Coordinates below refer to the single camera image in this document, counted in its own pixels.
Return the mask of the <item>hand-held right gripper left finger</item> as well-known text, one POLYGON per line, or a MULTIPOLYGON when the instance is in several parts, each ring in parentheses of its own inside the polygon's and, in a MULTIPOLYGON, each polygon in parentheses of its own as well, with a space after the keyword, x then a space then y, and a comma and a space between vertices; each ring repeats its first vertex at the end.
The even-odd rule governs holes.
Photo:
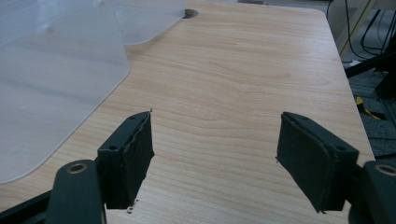
POLYGON ((97 150, 103 201, 107 209, 134 204, 154 157, 151 113, 128 117, 97 150))

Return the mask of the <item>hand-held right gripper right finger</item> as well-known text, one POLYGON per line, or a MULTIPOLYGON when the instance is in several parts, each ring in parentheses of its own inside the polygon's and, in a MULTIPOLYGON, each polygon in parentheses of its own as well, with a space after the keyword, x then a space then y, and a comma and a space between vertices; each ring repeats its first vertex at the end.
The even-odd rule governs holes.
POLYGON ((359 151, 312 119, 284 112, 276 159, 318 212, 344 207, 359 151))

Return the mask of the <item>translucent plastic mat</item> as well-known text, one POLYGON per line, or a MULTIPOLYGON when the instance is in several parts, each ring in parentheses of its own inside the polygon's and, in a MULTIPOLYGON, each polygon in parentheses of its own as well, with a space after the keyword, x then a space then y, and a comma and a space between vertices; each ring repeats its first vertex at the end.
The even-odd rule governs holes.
POLYGON ((112 0, 0 0, 0 184, 38 168, 129 72, 112 0))
POLYGON ((124 45, 150 41, 185 16, 186 0, 112 0, 124 45))

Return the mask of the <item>black metal stand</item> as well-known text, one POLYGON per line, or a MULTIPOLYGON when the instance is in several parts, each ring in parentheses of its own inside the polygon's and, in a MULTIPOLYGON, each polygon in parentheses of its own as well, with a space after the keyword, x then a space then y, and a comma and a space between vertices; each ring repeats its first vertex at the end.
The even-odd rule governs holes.
POLYGON ((351 78, 373 68, 376 71, 387 72, 375 88, 377 96, 381 99, 396 100, 396 34, 392 37, 383 53, 347 68, 345 70, 346 77, 351 78))

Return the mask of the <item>beige cabinet panel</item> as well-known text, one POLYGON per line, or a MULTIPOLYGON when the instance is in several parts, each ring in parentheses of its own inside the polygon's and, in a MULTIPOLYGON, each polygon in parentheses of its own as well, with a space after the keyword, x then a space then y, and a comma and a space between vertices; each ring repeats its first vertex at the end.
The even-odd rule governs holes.
POLYGON ((393 0, 331 0, 327 19, 339 54, 347 53, 349 42, 356 37, 373 9, 395 8, 393 0))

